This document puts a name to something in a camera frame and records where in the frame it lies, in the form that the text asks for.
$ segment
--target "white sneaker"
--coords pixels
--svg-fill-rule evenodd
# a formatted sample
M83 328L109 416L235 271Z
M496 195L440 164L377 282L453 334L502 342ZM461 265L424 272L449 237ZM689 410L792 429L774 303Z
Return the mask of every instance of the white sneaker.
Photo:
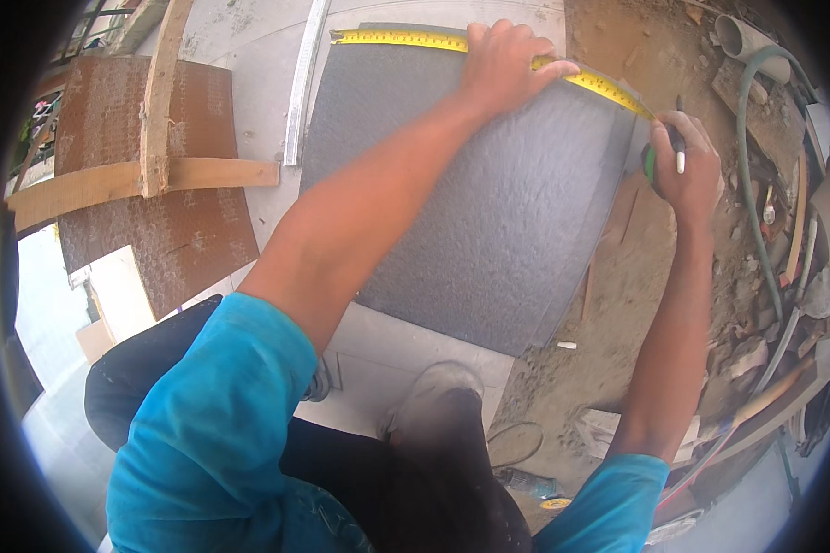
M482 399L485 387L480 377L458 361L441 361L434 363L422 372L409 395L397 407L391 408L378 423L377 437L389 441L390 434L406 421L416 418L419 413L431 409L437 398L454 388L467 388L477 393Z

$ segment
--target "forearm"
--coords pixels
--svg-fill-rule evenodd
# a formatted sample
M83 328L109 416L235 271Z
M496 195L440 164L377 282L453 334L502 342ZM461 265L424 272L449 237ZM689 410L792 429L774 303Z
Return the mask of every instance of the forearm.
M664 295L636 360L609 455L645 453L673 461L704 378L712 253L709 227L679 226Z
M354 294L486 121L452 94L302 194L240 291L288 313L322 351Z

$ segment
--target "left hand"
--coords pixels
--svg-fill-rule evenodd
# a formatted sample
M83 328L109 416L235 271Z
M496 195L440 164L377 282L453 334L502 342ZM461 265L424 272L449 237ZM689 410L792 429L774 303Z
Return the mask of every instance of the left hand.
M551 82L580 71L565 60L532 71L532 58L555 58L557 50L550 40L535 37L528 25L514 27L508 19L499 19L492 28L468 25L467 50L459 93L489 118L519 108Z

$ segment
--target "right hand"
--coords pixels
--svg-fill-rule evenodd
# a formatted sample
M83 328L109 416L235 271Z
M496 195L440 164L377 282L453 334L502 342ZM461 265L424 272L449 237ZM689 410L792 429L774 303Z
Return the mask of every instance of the right hand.
M701 121L684 112L659 112L651 123L655 149L655 180L667 203L674 208L679 227L709 230L713 211L724 184L719 154ZM676 154L664 123L673 125L686 142L686 170L676 172Z
M511 112L551 82L580 72L577 64L558 60L532 71L532 58L557 56L553 42L536 37L528 25L498 19L492 28L467 26L467 58L459 94L486 118Z

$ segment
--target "wood scrap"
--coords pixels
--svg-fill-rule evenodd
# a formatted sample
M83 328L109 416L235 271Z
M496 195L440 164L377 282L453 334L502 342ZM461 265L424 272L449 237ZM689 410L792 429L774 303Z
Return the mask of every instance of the wood scrap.
M701 8L702 10L707 10L710 13L715 15L722 15L722 12L714 8L713 6L708 6L707 4L701 4L697 2L697 0L680 0L683 4L688 4L689 6L695 6L696 8Z
M169 187L169 102L178 64L178 48L194 0L170 0L160 23L142 104L142 195L146 198Z
M796 279L799 250L802 248L803 227L806 224L806 196L808 193L808 161L806 150L799 150L799 190L797 196L797 218L793 224L793 239L790 244L790 255L787 258L787 269L784 271L782 282L791 284Z
M726 58L711 83L713 90L735 114L744 67L743 63ZM797 163L799 152L803 151L805 134L806 120L784 85L775 83L768 91L766 105L747 103L747 135L753 139L762 154L775 164L786 184L784 192L788 207L797 200L797 182L794 182L795 175L791 171Z
M590 313L590 296L593 294L593 273L594 263L596 263L597 254L590 257L590 263L587 264L587 282L584 284L584 305L581 306L581 321L587 319Z
M127 161L69 172L25 188L7 198L16 213L16 232L67 212L142 193L140 165ZM177 158L170 160L169 191L200 188L276 186L279 164L247 159Z

